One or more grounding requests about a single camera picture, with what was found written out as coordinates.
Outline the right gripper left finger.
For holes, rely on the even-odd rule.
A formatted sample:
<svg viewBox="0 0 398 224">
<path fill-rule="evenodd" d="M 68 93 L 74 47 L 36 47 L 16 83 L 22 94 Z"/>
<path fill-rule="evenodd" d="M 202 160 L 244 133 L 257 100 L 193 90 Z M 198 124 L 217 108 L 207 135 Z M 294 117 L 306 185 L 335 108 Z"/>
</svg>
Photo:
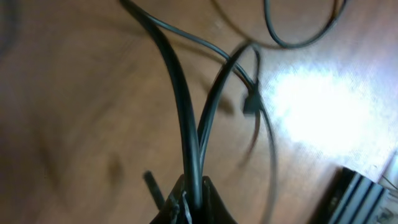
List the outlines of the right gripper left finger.
<svg viewBox="0 0 398 224">
<path fill-rule="evenodd" d="M 186 200 L 185 179 L 182 174 L 165 200 L 157 182 L 149 174 L 149 191 L 159 210 L 150 224 L 192 224 L 192 216 Z"/>
</svg>

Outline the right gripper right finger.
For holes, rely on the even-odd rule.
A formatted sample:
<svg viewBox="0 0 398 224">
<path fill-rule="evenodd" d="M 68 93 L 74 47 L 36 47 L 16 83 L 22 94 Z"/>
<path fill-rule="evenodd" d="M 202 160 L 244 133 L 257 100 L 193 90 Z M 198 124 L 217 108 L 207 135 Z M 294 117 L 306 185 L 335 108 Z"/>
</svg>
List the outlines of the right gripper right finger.
<svg viewBox="0 0 398 224">
<path fill-rule="evenodd" d="M 237 224 L 226 209 L 219 193 L 208 176 L 202 182 L 204 217 L 206 224 Z"/>
</svg>

